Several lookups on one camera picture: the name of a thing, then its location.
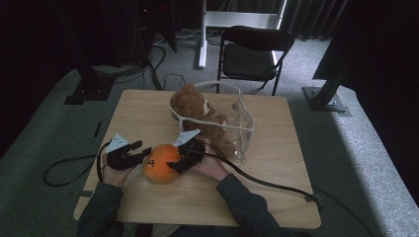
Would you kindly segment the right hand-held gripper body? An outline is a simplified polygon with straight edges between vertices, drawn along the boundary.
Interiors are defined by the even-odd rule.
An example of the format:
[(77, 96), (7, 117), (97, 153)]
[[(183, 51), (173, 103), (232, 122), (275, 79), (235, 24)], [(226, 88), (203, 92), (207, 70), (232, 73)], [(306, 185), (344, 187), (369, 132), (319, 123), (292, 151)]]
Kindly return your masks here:
[(181, 155), (181, 159), (185, 161), (186, 165), (196, 165), (200, 163), (204, 157), (206, 148), (196, 139), (196, 136), (200, 133), (201, 131), (199, 129), (183, 131), (173, 143), (173, 145), (178, 148), (178, 153), (180, 147), (189, 148), (192, 151), (190, 156), (182, 156), (179, 153)]

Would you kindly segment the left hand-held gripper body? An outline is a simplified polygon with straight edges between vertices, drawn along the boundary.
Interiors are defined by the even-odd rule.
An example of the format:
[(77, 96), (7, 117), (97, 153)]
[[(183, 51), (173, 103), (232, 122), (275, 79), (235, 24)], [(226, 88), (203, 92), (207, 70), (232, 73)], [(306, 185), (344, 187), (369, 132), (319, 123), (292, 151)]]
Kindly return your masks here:
[(119, 171), (135, 167), (136, 158), (128, 154), (130, 150), (131, 144), (117, 133), (106, 148), (107, 165)]

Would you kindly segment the orange plush toy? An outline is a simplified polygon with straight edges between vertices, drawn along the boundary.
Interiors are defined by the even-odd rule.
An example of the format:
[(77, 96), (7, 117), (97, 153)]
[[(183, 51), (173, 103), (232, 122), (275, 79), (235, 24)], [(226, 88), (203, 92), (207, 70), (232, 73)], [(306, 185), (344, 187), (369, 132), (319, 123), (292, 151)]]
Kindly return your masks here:
[(178, 162), (181, 159), (178, 148), (173, 144), (159, 144), (144, 159), (143, 175), (153, 184), (166, 184), (178, 176), (178, 172), (170, 168), (168, 162)]

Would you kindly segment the brown teddy bear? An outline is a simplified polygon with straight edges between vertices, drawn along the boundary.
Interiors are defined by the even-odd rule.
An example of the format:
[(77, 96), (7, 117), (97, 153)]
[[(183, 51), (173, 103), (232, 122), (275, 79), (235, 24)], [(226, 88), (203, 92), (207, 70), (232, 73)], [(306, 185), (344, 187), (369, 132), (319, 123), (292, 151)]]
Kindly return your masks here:
[(226, 115), (217, 115), (210, 102), (193, 84), (184, 85), (170, 99), (170, 107), (183, 131), (199, 129), (200, 136), (207, 138), (217, 155), (232, 158), (236, 151), (234, 144), (226, 138)]

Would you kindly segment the clear plastic bin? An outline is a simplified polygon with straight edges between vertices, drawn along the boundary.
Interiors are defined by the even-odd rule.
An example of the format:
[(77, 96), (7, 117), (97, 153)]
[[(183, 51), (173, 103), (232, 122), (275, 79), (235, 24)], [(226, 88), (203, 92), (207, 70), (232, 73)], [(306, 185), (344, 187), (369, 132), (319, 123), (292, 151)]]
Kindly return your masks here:
[(254, 119), (243, 103), (241, 90), (222, 81), (193, 84), (209, 101), (217, 115), (226, 115), (225, 136), (235, 146), (232, 158), (245, 162), (245, 152), (251, 143)]

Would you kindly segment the person's left hand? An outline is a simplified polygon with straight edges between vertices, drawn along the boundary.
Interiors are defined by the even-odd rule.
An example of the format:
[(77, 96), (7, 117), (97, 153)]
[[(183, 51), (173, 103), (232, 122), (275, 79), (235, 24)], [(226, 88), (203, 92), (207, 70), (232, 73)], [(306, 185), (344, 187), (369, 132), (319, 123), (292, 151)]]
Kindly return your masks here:
[(128, 175), (134, 170), (133, 167), (126, 170), (115, 170), (108, 165), (108, 155), (102, 156), (104, 166), (101, 168), (102, 182), (108, 185), (122, 188)]

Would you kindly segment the person's right hand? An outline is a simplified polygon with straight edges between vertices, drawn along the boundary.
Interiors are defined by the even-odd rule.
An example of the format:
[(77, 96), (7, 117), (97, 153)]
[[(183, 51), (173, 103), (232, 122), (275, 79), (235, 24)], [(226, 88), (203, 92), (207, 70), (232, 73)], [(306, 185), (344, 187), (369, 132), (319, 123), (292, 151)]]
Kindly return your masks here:
[(210, 141), (203, 137), (199, 137), (198, 141), (205, 145), (206, 155), (203, 157), (201, 163), (191, 168), (191, 171), (220, 182), (228, 175), (227, 170), (221, 164), (221, 161), (215, 157), (215, 152), (211, 149)]

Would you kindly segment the black stand with flat base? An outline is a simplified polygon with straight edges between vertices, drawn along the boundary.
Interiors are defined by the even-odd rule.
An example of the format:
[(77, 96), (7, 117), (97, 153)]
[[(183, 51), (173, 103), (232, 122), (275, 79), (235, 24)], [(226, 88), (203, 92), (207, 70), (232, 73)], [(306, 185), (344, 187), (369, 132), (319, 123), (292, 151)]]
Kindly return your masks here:
[(100, 76), (93, 68), (82, 47), (70, 17), (64, 10), (64, 0), (48, 0), (60, 23), (64, 45), (81, 79), (65, 105), (82, 105), (86, 101), (107, 101), (112, 91), (115, 76)]

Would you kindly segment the black folding chair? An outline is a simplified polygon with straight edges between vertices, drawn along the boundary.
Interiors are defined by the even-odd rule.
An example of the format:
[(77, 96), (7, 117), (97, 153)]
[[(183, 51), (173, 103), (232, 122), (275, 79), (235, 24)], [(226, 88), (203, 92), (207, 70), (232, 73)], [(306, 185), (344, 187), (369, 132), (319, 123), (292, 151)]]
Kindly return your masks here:
[(274, 81), (275, 96), (284, 59), (295, 38), (287, 31), (234, 26), (220, 38), (217, 80), (233, 79), (263, 82), (264, 88)]

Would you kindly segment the dark equipment rack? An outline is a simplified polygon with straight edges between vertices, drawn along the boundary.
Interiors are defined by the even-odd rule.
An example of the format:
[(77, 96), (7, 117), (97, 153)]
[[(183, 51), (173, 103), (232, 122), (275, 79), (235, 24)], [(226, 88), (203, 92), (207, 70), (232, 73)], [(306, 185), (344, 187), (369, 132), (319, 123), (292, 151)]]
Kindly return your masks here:
[(112, 65), (145, 63), (157, 35), (177, 51), (174, 0), (99, 0), (99, 3), (113, 46)]

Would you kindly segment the white metal stand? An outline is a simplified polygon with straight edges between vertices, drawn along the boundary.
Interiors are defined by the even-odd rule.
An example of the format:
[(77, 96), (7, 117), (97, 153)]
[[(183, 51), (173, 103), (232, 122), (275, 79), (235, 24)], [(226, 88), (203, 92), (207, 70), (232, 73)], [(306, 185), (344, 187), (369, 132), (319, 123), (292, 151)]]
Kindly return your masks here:
[(281, 0), (280, 8), (276, 14), (220, 12), (208, 11), (207, 0), (203, 0), (201, 47), (199, 67), (207, 65), (207, 28), (229, 28), (233, 26), (246, 26), (258, 29), (275, 29), (281, 27), (288, 0)]

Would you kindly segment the black stand with bolted base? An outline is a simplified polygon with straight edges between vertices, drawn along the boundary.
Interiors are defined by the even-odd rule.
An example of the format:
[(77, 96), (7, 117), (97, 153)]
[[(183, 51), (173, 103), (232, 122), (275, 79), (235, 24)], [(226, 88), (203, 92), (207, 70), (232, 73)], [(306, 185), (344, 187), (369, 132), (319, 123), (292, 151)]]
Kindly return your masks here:
[(302, 87), (302, 92), (313, 111), (336, 113), (340, 117), (351, 116), (349, 108), (343, 105), (337, 95), (337, 90), (343, 82), (343, 72), (344, 70), (340, 69), (322, 87)]

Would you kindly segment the grey curtain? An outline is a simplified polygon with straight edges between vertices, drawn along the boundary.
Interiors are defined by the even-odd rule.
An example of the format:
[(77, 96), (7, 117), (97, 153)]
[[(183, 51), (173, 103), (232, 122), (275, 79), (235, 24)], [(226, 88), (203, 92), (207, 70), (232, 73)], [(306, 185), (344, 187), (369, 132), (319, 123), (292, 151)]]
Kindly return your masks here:
[(281, 30), (304, 40), (334, 37), (351, 0), (287, 0)]

